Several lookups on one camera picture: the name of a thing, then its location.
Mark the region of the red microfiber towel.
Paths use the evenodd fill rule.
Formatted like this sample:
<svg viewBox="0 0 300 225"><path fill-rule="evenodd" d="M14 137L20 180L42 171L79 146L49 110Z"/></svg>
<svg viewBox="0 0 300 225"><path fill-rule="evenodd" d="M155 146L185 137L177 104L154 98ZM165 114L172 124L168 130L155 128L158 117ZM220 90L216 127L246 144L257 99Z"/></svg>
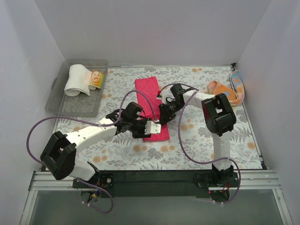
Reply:
<svg viewBox="0 0 300 225"><path fill-rule="evenodd" d="M147 99L150 101L152 108L154 110L154 114L156 119L160 117L159 105L162 103L161 100L157 99L156 96L158 94L159 85L157 78L155 76L150 78L136 79L135 80L135 89L142 92ZM139 93L137 93L137 101L138 104L143 108L145 112L146 118L151 118L154 120L151 108L147 102L147 100ZM163 125L161 127L160 134L151 135L150 138L143 138L144 142L162 142L168 141L170 139L169 130L167 125Z"/></svg>

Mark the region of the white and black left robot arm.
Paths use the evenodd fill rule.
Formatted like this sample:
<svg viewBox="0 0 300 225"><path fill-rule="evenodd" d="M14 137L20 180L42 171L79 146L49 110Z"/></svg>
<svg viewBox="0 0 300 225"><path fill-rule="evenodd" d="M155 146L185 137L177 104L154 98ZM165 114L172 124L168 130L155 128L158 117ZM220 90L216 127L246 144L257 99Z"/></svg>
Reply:
<svg viewBox="0 0 300 225"><path fill-rule="evenodd" d="M116 110L95 126L88 126L75 132L55 132L44 148L40 160L56 180L67 176L79 178L88 187L99 184L100 172L91 162L81 161L76 156L97 142L130 131L133 138L148 138L160 132L160 125L152 119L142 117L142 107L131 102L125 109Z"/></svg>

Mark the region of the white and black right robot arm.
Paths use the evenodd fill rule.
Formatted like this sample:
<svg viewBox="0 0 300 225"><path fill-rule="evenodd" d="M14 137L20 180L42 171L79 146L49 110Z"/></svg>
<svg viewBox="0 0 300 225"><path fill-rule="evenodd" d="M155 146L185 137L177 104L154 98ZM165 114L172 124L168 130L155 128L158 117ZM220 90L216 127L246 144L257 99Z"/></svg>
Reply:
<svg viewBox="0 0 300 225"><path fill-rule="evenodd" d="M183 84L171 84L173 98L165 100L158 108L160 111L159 122L165 125L176 117L180 111L179 120L182 119L185 108L188 105L197 107L203 111L207 129L213 138L214 159L208 162L199 162L192 159L183 147L180 134L181 121L178 122L178 139L184 155L192 162L199 165L211 164L210 175L203 179L206 183L217 186L225 186L222 191L228 190L233 184L230 179L235 176L233 171L233 159L231 159L230 139L236 123L236 116L224 93L212 95L204 94L198 89Z"/></svg>

